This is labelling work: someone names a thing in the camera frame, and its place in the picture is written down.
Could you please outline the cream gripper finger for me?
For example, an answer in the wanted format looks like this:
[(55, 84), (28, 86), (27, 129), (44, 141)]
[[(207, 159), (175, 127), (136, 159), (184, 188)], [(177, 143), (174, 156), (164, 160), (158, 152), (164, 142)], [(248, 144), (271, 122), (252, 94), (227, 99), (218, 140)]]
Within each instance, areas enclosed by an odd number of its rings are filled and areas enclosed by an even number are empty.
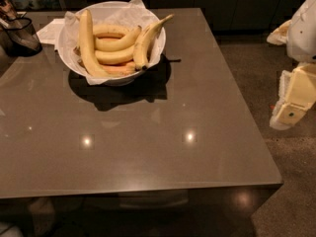
[(316, 103), (316, 64), (299, 63), (291, 72), (283, 70), (278, 96), (270, 127), (286, 130), (300, 122)]
[(287, 43), (287, 32), (291, 24), (291, 20), (285, 21), (267, 37), (267, 42), (275, 45), (283, 45)]

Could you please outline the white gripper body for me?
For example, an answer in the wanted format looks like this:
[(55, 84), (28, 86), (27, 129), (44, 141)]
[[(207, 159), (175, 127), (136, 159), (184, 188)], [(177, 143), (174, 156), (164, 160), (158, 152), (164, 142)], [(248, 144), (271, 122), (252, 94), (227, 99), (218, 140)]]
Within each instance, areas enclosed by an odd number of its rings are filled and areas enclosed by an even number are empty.
[(286, 50), (298, 62), (316, 61), (316, 0), (305, 0), (292, 16)]

